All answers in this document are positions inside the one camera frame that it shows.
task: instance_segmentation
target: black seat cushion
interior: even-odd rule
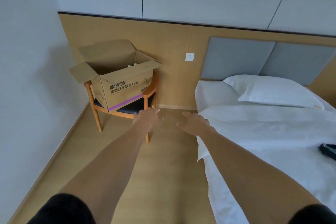
[[[155,93],[148,98],[149,107],[152,106],[154,96],[155,96]],[[103,107],[96,98],[94,99],[94,104],[97,106]],[[124,107],[121,107],[120,109],[116,110],[116,112],[134,114],[135,112],[139,113],[139,111],[143,109],[144,109],[144,98],[140,98],[128,105],[125,105]]]

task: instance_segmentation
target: wooden floor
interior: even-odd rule
[[[165,121],[152,132],[149,144],[144,139],[112,223],[216,223],[208,199],[204,162],[196,162],[196,137],[175,125],[184,118],[181,112],[161,109]],[[103,132],[98,132],[92,110],[87,109],[13,223],[27,223],[49,197],[132,123],[127,118],[99,115]]]

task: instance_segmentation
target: white pillow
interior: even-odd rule
[[[228,77],[223,82],[237,91],[240,96],[238,101],[324,109],[323,103],[308,89],[292,80],[240,74]]]

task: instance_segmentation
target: black sleeve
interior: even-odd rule
[[[95,224],[90,209],[78,197],[70,194],[57,194],[36,213],[28,224]]]
[[[309,205],[298,211],[288,224],[336,224],[336,214],[325,205]]]

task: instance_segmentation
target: person's left hand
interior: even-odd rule
[[[140,125],[145,127],[148,131],[163,122],[163,117],[158,117],[159,108],[147,108],[147,110],[141,110],[139,114],[135,113],[133,116],[133,125]]]

